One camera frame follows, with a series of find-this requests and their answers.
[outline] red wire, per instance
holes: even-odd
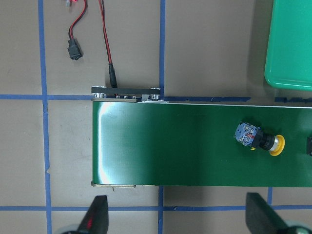
[[[104,12],[103,12],[103,6],[102,6],[102,3],[101,3],[101,0],[98,0],[98,3],[99,3],[100,12],[101,12],[101,15],[102,15],[103,34],[104,34],[104,40],[105,40],[105,45],[106,45],[108,63],[111,64],[112,63],[112,56],[111,56],[111,50],[109,48],[108,38],[107,38],[107,33],[106,33],[105,17],[104,17]]]
[[[73,27],[74,27],[74,25],[77,23],[77,21],[79,20],[79,18],[82,16],[82,14],[85,12],[86,7],[87,7],[87,0],[84,0],[84,7],[83,7],[82,12],[80,13],[80,15],[78,16],[78,18],[72,23],[72,25],[71,25],[70,28],[69,28],[71,38],[74,38],[74,36],[73,36]]]

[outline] green plastic bin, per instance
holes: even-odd
[[[275,0],[265,78],[275,88],[312,91],[312,0]]]

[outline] yellow ring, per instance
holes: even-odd
[[[278,139],[278,144],[277,144],[277,148],[274,151],[269,151],[270,155],[272,156],[278,156],[284,149],[285,147],[285,139],[282,135],[277,135],[276,136]]]

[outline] cable connector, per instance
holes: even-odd
[[[112,88],[117,88],[115,69],[112,63],[108,64],[109,80]]]
[[[80,48],[78,47],[74,38],[70,39],[68,41],[68,44],[69,44],[69,47],[67,49],[69,52],[69,57],[71,59],[78,60],[80,57],[82,57],[82,53],[80,51]]]

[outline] floor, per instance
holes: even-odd
[[[309,92],[264,80],[273,0],[104,1],[120,87],[160,87],[171,101],[311,105]],[[88,2],[77,61],[67,30],[82,0],[1,4],[1,233],[74,230],[96,195],[108,195],[109,234],[247,234],[246,192],[312,226],[311,188],[91,187],[90,91],[109,81],[98,3]]]

